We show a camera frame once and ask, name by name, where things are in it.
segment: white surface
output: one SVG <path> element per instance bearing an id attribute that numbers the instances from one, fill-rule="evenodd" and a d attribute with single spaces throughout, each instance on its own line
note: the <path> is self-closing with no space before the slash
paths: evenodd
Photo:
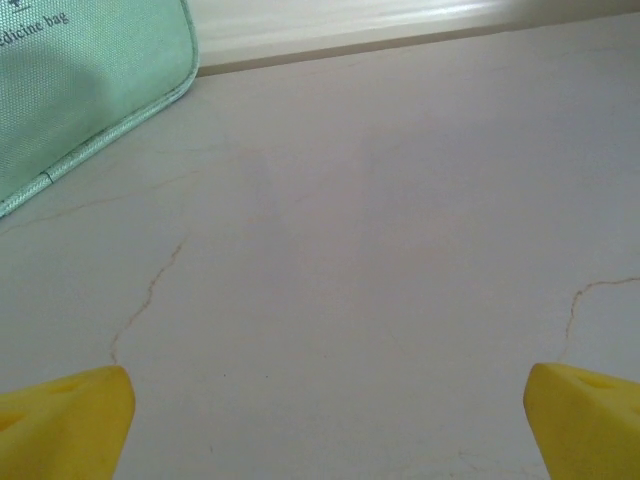
<path id="1" fill-rule="evenodd" d="M 190 0 L 203 66 L 637 11 L 637 0 Z"/>
<path id="2" fill-rule="evenodd" d="M 531 365 L 640 380 L 639 29 L 199 80 L 0 223 L 2 388 L 115 354 L 120 479 L 547 478 Z"/>

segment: crack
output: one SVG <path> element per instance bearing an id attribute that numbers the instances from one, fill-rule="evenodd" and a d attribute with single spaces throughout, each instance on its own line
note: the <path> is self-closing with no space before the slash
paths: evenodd
<path id="1" fill-rule="evenodd" d="M 467 477 L 468 475 L 476 476 L 481 473 L 493 473 L 493 474 L 502 474 L 509 475 L 511 478 L 514 476 L 523 478 L 523 480 L 543 480 L 543 478 L 536 474 L 528 471 L 529 468 L 540 467 L 541 464 L 530 465 L 528 467 L 521 467 L 519 470 L 513 470 L 502 467 L 501 463 L 498 460 L 491 459 L 489 457 L 485 457 L 484 455 L 472 454 L 470 452 L 459 450 L 458 451 L 458 459 L 464 463 L 470 471 L 466 472 L 450 472 L 449 476 L 451 478 L 462 478 Z M 474 463 L 474 460 L 485 461 L 491 465 L 489 466 L 478 466 Z"/>
<path id="2" fill-rule="evenodd" d="M 142 302 L 142 305 L 140 305 L 138 310 L 136 310 L 135 313 L 129 317 L 124 326 L 121 327 L 120 330 L 118 330 L 118 332 L 113 336 L 113 339 L 111 339 L 111 344 L 109 346 L 109 355 L 111 356 L 111 360 L 113 361 L 114 365 L 118 365 L 118 341 L 120 340 L 120 337 L 134 324 L 138 317 L 140 317 L 140 315 L 144 313 L 149 305 L 151 305 L 151 301 L 153 300 L 153 292 L 156 288 L 156 285 L 165 274 L 165 272 L 176 263 L 178 255 L 180 255 L 180 252 L 182 251 L 182 248 L 184 247 L 188 238 L 189 235 L 187 234 L 178 244 L 178 246 L 173 250 L 167 263 L 160 269 L 160 271 L 158 271 L 158 273 L 156 273 L 155 277 L 151 279 L 151 282 L 149 282 L 149 286 L 147 287 L 147 295 L 144 299 L 144 302 Z"/>
<path id="3" fill-rule="evenodd" d="M 404 347 L 402 346 L 402 344 L 400 343 L 400 340 L 398 340 L 398 337 L 396 337 L 393 334 L 393 331 L 391 330 L 391 327 L 388 324 L 385 324 L 385 328 L 387 330 L 387 333 L 389 334 L 389 337 L 391 337 L 391 339 L 393 340 L 393 343 L 396 344 L 396 347 L 398 347 L 398 350 L 400 350 L 400 352 L 407 357 L 411 362 L 416 362 L 416 360 L 413 358 L 412 355 L 409 355 L 406 350 L 404 349 Z"/>
<path id="4" fill-rule="evenodd" d="M 175 178 L 172 178 L 172 179 L 169 179 L 169 180 L 165 180 L 164 182 L 158 183 L 156 185 L 151 185 L 150 187 L 146 187 L 144 190 L 138 190 L 138 191 L 134 191 L 134 192 L 130 192 L 130 193 L 125 193 L 124 195 L 118 195 L 118 196 L 115 196 L 115 197 L 103 198 L 103 199 L 100 199 L 100 200 L 93 200 L 93 201 L 88 202 L 88 203 L 83 203 L 82 205 L 76 205 L 75 207 L 70 207 L 70 208 L 67 208 L 65 210 L 61 210 L 61 211 L 59 211 L 59 212 L 57 212 L 57 213 L 55 213 L 53 215 L 49 215 L 47 217 L 35 218 L 35 219 L 29 220 L 28 222 L 25 222 L 25 223 L 21 223 L 21 224 L 18 224 L 18 225 L 13 225 L 12 227 L 7 228 L 4 232 L 1 232 L 0 233 L 0 238 L 4 237 L 9 232 L 12 232 L 14 230 L 27 228 L 27 227 L 30 227 L 31 225 L 34 225 L 34 224 L 40 223 L 40 222 L 46 222 L 46 221 L 49 221 L 49 220 L 55 220 L 57 218 L 64 217 L 66 215 L 70 215 L 72 213 L 75 213 L 78 210 L 83 210 L 85 208 L 93 207 L 93 206 L 96 206 L 96 205 L 103 205 L 105 203 L 111 203 L 111 202 L 115 202 L 115 201 L 118 201 L 118 200 L 124 200 L 125 198 L 135 197 L 135 196 L 138 196 L 138 195 L 143 195 L 143 194 L 148 193 L 151 190 L 158 190 L 160 188 L 164 188 L 167 185 L 171 185 L 172 183 L 179 182 L 181 180 L 184 180 L 185 178 L 189 178 L 189 177 L 191 177 L 193 175 L 196 175 L 198 173 L 200 173 L 199 170 L 188 172 L 188 173 L 185 173 L 183 175 L 180 175 L 179 177 L 175 177 Z"/>
<path id="5" fill-rule="evenodd" d="M 564 344 L 564 348 L 562 350 L 562 353 L 558 356 L 558 361 L 561 361 L 566 355 L 567 352 L 569 350 L 569 342 L 571 340 L 571 333 L 573 332 L 573 326 L 575 324 L 575 320 L 576 320 L 576 312 L 578 310 L 578 303 L 580 302 L 580 299 L 586 295 L 590 290 L 596 288 L 596 287 L 615 287 L 617 285 L 624 285 L 627 283 L 635 283 L 635 282 L 640 282 L 640 277 L 629 277 L 629 278 L 625 278 L 623 280 L 614 280 L 614 281 L 599 281 L 599 282 L 593 282 L 588 284 L 586 287 L 584 287 L 582 290 L 578 290 L 576 292 L 576 294 L 573 296 L 573 301 L 571 302 L 571 313 L 569 315 L 569 321 L 567 322 L 567 326 L 565 328 L 565 344 Z"/>

